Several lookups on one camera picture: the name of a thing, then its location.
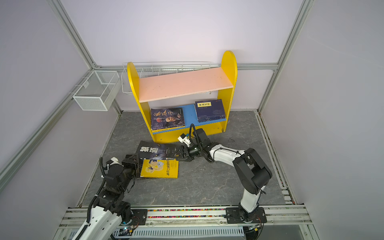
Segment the thin yellow book underneath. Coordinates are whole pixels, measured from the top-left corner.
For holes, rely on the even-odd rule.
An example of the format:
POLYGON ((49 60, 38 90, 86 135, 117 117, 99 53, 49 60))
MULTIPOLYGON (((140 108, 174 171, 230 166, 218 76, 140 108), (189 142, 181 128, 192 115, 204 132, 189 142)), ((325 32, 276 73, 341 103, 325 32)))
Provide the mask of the thin yellow book underneath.
POLYGON ((141 178, 177 179, 179 162, 176 160, 143 160, 141 178))

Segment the black book white characters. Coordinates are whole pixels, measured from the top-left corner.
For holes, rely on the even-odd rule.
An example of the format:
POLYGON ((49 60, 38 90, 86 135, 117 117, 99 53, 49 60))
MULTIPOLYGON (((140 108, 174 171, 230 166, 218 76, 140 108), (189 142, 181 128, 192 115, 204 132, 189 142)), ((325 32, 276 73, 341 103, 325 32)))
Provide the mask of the black book white characters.
POLYGON ((140 141, 136 155, 142 160, 180 160, 179 146, 174 144, 158 144, 140 141))

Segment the navy book yellow label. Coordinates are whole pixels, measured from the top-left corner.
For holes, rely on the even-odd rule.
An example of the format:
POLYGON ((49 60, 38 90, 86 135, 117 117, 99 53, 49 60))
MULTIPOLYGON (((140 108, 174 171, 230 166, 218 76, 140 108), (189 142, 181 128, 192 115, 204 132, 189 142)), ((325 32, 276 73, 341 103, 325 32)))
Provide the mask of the navy book yellow label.
POLYGON ((210 122, 210 121, 218 121, 218 120, 225 120, 225 116, 206 116, 206 117, 198 117, 198 122, 199 123, 204 123, 204 122, 210 122))
POLYGON ((222 100, 195 102, 195 111, 198 117, 226 116, 222 100))

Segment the dark purple book red circle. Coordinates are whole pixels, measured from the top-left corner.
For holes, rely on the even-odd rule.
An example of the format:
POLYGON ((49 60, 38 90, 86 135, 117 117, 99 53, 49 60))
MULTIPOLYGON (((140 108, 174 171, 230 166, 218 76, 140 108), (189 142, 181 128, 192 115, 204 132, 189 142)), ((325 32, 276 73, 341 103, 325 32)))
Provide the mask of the dark purple book red circle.
POLYGON ((181 128, 185 126, 183 108, 151 109, 151 129, 153 131, 181 128))

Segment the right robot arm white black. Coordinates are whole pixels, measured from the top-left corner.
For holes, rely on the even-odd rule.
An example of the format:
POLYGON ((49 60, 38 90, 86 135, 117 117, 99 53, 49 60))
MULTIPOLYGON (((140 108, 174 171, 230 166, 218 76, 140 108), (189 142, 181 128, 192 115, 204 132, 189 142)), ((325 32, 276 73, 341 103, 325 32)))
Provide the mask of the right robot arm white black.
POLYGON ((221 162, 233 167, 244 187, 239 204, 243 219, 254 215, 259 210, 259 200, 265 194, 265 187, 273 177, 272 171, 256 150, 235 150, 212 142, 203 129, 190 125, 189 133, 178 137, 183 145, 174 153, 176 160, 192 161, 197 157, 209 163, 221 162))

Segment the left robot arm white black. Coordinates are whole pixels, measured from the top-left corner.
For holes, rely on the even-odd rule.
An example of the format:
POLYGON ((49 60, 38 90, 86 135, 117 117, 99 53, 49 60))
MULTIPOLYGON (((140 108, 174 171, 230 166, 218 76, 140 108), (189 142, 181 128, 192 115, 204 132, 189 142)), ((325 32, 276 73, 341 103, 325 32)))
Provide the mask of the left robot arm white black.
POLYGON ((134 185, 139 169, 136 155, 126 155, 123 161, 113 157, 105 164, 99 158, 102 184, 87 209, 87 217, 74 240, 115 240, 115 231, 123 226, 124 235, 131 234, 147 220, 145 210, 132 210, 124 201, 129 184, 134 185))

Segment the white vent grille panel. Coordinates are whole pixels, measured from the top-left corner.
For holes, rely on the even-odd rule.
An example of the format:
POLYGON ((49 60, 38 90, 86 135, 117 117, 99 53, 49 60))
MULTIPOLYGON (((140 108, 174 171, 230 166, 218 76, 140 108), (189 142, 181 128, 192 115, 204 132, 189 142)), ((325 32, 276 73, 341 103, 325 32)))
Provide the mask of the white vent grille panel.
POLYGON ((213 237, 245 237, 242 227, 187 227, 187 228, 128 228, 116 229, 116 239, 189 239, 213 237))

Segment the white mesh box basket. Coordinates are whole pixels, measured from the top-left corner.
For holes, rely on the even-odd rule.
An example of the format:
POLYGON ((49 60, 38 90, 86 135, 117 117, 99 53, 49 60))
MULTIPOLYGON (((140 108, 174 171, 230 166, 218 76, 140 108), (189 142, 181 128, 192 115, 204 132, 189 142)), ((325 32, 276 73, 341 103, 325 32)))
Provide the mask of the white mesh box basket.
POLYGON ((83 111, 107 112, 122 87, 117 71, 92 71, 74 93, 83 111))

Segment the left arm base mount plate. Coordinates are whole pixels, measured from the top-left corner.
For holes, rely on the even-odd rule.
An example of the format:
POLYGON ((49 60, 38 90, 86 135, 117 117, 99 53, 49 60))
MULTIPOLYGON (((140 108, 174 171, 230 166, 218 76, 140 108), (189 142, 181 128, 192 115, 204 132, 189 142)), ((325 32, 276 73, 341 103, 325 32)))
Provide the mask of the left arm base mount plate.
POLYGON ((146 224, 147 216, 148 216, 147 209, 131 209, 131 212, 128 215, 126 223, 128 225, 143 226, 146 224))

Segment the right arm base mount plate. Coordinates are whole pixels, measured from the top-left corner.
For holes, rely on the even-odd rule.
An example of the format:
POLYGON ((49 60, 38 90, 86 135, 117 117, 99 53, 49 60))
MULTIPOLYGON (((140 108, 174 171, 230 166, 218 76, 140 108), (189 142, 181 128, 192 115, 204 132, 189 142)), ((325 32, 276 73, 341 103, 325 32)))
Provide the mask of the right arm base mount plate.
POLYGON ((257 207, 251 213, 240 207, 226 208, 225 217, 228 224, 264 224, 267 222, 266 213, 262 207, 257 207))

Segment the aluminium rail with colourful strip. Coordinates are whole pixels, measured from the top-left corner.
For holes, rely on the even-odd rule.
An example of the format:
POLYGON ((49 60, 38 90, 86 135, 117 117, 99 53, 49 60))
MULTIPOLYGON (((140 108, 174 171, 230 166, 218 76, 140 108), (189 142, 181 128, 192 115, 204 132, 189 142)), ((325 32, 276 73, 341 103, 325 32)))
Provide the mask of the aluminium rail with colourful strip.
MULTIPOLYGON (((226 226, 226 208, 230 206, 205 207, 138 207, 147 209, 146 224, 140 227, 197 227, 226 226)), ((269 205, 264 208, 265 225, 312 225, 304 205, 269 205)))

